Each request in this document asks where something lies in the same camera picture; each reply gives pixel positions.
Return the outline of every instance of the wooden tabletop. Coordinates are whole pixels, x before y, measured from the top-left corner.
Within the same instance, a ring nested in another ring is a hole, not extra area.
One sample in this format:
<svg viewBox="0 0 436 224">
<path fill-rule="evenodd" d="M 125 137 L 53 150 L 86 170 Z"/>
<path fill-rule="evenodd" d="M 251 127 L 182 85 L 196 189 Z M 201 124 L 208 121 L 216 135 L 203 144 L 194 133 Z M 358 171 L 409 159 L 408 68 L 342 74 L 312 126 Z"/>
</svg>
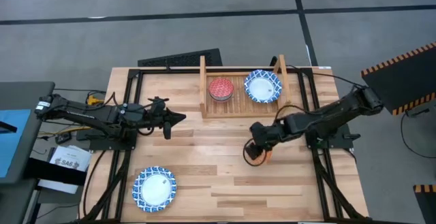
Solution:
<svg viewBox="0 0 436 224">
<path fill-rule="evenodd" d="M 122 101 L 128 69 L 112 69 L 106 98 L 115 92 L 117 101 Z M 317 67 L 313 71 L 332 73 L 329 69 Z M 288 80 L 292 102 L 302 106 L 296 74 L 288 74 Z M 338 99 L 333 78 L 315 76 L 315 83 L 321 106 Z M 134 81 L 131 99 L 135 86 Z M 306 88 L 311 101 L 308 82 Z M 172 128 L 171 140 L 165 140 L 161 130 L 147 137 L 138 137 L 136 149 L 131 154 L 122 221 L 322 220 L 312 156 L 304 137 L 279 144 L 274 148 L 268 164 L 251 167 L 242 156 L 243 145 L 251 137 L 249 127 L 256 121 L 270 125 L 273 118 L 203 119 L 199 107 L 198 74 L 146 74 L 140 103 L 147 104 L 149 101 L 146 99 L 154 96 L 170 98 L 166 102 L 169 109 L 186 114 L 187 118 Z M 290 112 L 297 111 L 290 108 L 283 114 Z M 353 158 L 341 149 L 330 151 L 338 187 L 357 211 L 368 215 Z M 90 169 L 100 153 L 92 156 Z M 108 151 L 97 166 L 87 196 L 87 212 L 106 188 L 111 161 L 112 151 Z M 164 211 L 145 213 L 136 206 L 131 188 L 144 168 L 155 165 L 174 173 L 177 194 Z M 328 187 L 326 194 L 330 215 L 334 216 Z M 118 189 L 115 189 L 109 217 L 114 216 L 117 195 Z"/>
</svg>

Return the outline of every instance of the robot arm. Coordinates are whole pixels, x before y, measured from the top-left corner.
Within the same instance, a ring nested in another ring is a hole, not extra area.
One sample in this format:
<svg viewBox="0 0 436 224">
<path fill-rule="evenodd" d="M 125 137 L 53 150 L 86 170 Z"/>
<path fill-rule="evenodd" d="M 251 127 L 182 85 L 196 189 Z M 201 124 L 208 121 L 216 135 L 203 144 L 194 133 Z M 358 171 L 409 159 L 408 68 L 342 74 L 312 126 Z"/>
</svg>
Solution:
<svg viewBox="0 0 436 224">
<path fill-rule="evenodd" d="M 299 112 L 278 118 L 271 126 L 256 122 L 250 127 L 254 143 L 245 148 L 251 159 L 270 151 L 280 142 L 295 140 L 305 133 L 313 133 L 321 140 L 328 139 L 337 129 L 360 115 L 381 112 L 383 104 L 369 87 L 352 90 L 340 100 L 310 112 Z"/>
<path fill-rule="evenodd" d="M 107 138 L 122 140 L 126 133 L 141 128 L 163 128 L 165 139 L 171 138 L 171 127 L 186 118 L 165 109 L 165 101 L 155 97 L 152 104 L 141 106 L 135 103 L 116 106 L 88 106 L 70 101 L 55 94 L 40 97 L 35 113 L 42 121 L 66 119 L 81 125 L 90 126 L 104 133 Z"/>
</svg>

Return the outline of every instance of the concrete floor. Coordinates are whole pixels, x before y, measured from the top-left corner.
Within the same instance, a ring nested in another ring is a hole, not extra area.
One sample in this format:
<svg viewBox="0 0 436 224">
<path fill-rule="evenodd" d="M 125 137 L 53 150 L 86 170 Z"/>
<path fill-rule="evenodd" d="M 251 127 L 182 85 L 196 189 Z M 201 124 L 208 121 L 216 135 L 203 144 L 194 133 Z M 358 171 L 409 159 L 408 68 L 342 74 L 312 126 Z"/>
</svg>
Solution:
<svg viewBox="0 0 436 224">
<path fill-rule="evenodd" d="M 306 9 L 428 5 L 436 0 L 302 0 Z M 294 0 L 0 0 L 0 20 L 127 16 L 230 10 L 293 10 Z M 434 42 L 435 10 L 306 15 L 319 65 L 363 83 L 360 70 Z M 105 89 L 112 67 L 138 59 L 220 48 L 224 65 L 265 65 L 285 54 L 292 65 L 309 65 L 297 15 L 238 16 L 123 22 L 0 26 L 0 81 L 52 80 L 57 87 Z M 349 85 L 337 81 L 340 95 Z M 84 93 L 63 92 L 83 100 Z M 423 223 L 414 184 L 436 184 L 434 160 L 409 152 L 399 117 L 383 111 L 350 123 L 360 179 L 371 217 Z M 405 121 L 412 148 L 436 155 L 435 119 Z M 43 130 L 61 129 L 44 125 Z M 54 142 L 37 141 L 44 151 Z M 43 205 L 40 214 L 53 205 Z M 37 223 L 76 218 L 76 208 L 58 209 Z"/>
</svg>

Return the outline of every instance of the plate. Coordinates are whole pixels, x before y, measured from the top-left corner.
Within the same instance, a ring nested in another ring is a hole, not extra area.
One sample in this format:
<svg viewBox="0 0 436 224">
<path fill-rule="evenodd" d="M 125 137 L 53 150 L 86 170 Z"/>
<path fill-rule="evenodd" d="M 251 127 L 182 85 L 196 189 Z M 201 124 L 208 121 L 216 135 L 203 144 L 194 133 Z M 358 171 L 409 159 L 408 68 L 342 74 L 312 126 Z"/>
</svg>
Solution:
<svg viewBox="0 0 436 224">
<path fill-rule="evenodd" d="M 244 88 L 255 102 L 270 103 L 279 98 L 281 82 L 275 73 L 257 69 L 245 78 Z"/>
<path fill-rule="evenodd" d="M 172 202 L 176 191 L 174 174 L 166 168 L 153 166 L 139 174 L 131 194 L 141 210 L 157 212 Z"/>
</svg>

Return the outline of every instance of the wooden slot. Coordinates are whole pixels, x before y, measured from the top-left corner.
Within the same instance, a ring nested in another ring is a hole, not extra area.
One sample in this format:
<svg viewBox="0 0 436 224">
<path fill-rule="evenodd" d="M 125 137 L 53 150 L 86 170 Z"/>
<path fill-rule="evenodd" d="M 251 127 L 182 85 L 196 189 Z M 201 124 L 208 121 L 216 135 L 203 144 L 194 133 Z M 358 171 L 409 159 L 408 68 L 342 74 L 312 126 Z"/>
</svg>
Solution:
<svg viewBox="0 0 436 224">
<path fill-rule="evenodd" d="M 277 110 L 291 102 L 291 91 L 287 79 L 285 57 L 280 54 L 272 70 L 278 74 L 283 85 L 277 101 L 272 103 L 257 103 L 251 100 L 244 88 L 245 78 L 250 74 L 246 71 L 237 72 L 207 72 L 204 57 L 200 57 L 200 110 L 203 118 L 252 118 L 274 117 Z M 227 78 L 233 83 L 233 96 L 227 101 L 215 101 L 208 94 L 209 84 L 216 78 Z"/>
</svg>

